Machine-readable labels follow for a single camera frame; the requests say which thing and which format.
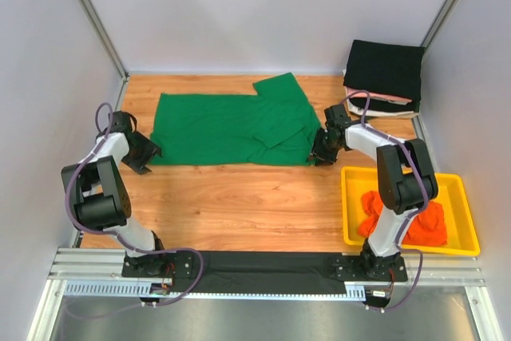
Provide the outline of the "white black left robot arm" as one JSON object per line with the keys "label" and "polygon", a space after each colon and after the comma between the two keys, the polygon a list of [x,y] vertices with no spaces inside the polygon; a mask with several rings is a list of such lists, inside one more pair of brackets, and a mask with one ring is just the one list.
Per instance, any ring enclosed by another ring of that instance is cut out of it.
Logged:
{"label": "white black left robot arm", "polygon": [[90,153],[61,170],[65,207],[75,228],[107,235],[125,248],[124,276],[166,278],[168,258],[160,253],[157,234],[143,227],[132,213],[132,204],[119,165],[138,175],[150,172],[148,163],[161,149],[137,130],[137,119],[116,111],[102,129]]}

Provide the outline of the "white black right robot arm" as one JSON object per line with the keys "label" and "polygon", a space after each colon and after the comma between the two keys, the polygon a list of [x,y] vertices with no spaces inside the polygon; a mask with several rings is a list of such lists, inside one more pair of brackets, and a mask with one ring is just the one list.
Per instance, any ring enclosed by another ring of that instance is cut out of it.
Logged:
{"label": "white black right robot arm", "polygon": [[324,110],[325,126],[315,135],[309,159],[332,165],[340,150],[357,150],[376,162],[378,194],[383,208],[375,230],[364,240],[357,256],[336,256],[341,281],[407,280],[402,241],[406,231],[437,197],[438,182],[426,144],[385,134],[362,119],[353,121],[345,106]]}

